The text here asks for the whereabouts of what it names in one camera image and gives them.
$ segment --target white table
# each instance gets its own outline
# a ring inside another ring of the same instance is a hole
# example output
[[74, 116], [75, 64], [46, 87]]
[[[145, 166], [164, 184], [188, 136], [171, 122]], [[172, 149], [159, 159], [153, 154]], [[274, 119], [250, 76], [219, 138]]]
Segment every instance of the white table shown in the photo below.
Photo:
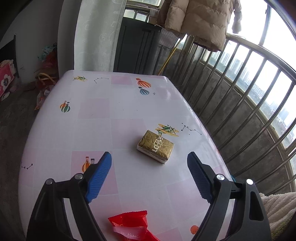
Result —
[[[179, 131], [162, 134], [175, 144], [164, 165], [136, 150], [146, 130], [158, 133], [159, 124]], [[201, 224], [209, 207], [187, 167], [191, 151], [231, 180], [209, 134], [166, 77], [68, 71], [40, 109], [23, 152], [19, 207], [25, 233], [45, 180], [68, 180], [82, 172], [86, 156], [96, 163], [105, 151], [112, 167], [90, 208], [108, 241], [117, 240], [108, 217], [140, 210], [148, 211], [148, 230], [161, 241], [191, 240], [191, 226]], [[67, 199], [65, 206], [73, 236], [81, 240]], [[219, 238], [232, 209], [230, 202]]]

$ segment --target metal screw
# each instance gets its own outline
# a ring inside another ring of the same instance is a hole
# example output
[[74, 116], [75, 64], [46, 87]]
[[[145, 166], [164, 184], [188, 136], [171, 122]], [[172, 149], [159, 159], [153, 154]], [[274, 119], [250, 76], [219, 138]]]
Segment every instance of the metal screw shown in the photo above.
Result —
[[80, 180], [80, 179], [83, 178], [83, 174], [82, 173], [77, 173], [74, 177], [75, 177], [76, 180]]
[[51, 179], [51, 178], [49, 178], [49, 179], [47, 179], [46, 181], [45, 181], [45, 183], [47, 184], [47, 185], [50, 185], [50, 184], [52, 184], [54, 181]]
[[225, 176], [223, 176], [222, 174], [218, 174], [216, 177], [220, 181], [223, 181], [225, 179]]
[[251, 180], [251, 179], [247, 179], [247, 184], [249, 184], [249, 185], [253, 185], [254, 182], [253, 182], [253, 180]]

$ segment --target puffer jacket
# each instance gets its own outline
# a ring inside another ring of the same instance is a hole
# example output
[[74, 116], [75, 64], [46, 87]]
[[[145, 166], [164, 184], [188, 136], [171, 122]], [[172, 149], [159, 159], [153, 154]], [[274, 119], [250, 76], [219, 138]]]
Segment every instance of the puffer jacket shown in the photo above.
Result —
[[178, 37], [195, 35], [197, 44], [221, 51], [233, 10], [233, 33], [241, 31], [241, 9], [240, 0], [165, 0], [157, 24]]

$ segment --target floor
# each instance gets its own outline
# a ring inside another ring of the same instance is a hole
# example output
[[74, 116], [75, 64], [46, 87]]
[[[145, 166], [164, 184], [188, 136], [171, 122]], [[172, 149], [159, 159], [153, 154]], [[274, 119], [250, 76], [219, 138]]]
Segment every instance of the floor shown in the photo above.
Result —
[[27, 89], [11, 93], [0, 103], [0, 236], [7, 240], [25, 240], [18, 207], [18, 174], [38, 112], [34, 110], [38, 92]]

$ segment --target red wrapper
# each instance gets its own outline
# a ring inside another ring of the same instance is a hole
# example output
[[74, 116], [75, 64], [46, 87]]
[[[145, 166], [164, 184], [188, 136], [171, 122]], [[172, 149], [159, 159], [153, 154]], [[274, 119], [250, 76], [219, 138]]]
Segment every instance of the red wrapper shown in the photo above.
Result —
[[108, 218], [114, 232], [123, 236], [124, 241], [160, 241], [147, 229], [147, 211], [129, 212]]

